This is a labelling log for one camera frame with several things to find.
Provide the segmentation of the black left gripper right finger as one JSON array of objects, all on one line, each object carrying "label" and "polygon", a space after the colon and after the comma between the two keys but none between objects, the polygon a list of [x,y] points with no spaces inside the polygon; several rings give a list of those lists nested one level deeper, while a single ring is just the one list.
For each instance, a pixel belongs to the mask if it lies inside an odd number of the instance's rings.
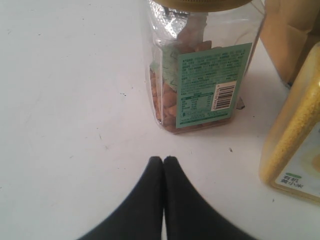
[{"label": "black left gripper right finger", "polygon": [[165,179],[164,215],[168,240],[251,240],[197,192],[178,159],[163,161]]}]

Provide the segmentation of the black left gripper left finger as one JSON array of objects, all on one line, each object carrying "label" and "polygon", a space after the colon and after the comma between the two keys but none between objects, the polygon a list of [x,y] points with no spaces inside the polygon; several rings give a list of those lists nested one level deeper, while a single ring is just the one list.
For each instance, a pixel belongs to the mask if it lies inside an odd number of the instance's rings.
[{"label": "black left gripper left finger", "polygon": [[164,213],[164,168],[152,156],[140,179],[105,220],[81,240],[160,240]]}]

